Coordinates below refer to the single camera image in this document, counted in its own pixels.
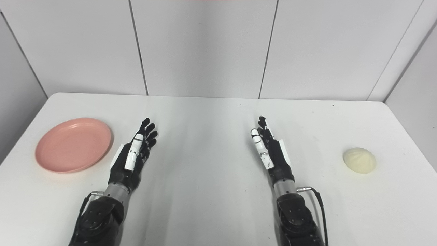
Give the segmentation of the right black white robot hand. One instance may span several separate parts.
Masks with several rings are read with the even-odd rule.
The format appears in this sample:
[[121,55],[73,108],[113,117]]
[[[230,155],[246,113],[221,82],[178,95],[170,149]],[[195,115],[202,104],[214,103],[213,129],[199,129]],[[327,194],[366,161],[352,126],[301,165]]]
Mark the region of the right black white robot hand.
[[250,131],[250,135],[272,184],[287,180],[294,182],[295,178],[283,152],[281,141],[272,134],[264,116],[259,116],[258,125],[258,128]]

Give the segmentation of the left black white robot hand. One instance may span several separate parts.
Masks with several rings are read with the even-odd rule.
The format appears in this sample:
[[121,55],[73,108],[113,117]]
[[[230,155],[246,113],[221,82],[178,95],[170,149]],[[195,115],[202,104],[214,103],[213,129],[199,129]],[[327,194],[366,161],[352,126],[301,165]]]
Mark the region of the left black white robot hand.
[[158,132],[149,118],[145,118],[130,142],[122,145],[110,170],[108,184],[122,185],[132,193],[139,186],[141,172],[156,145]]

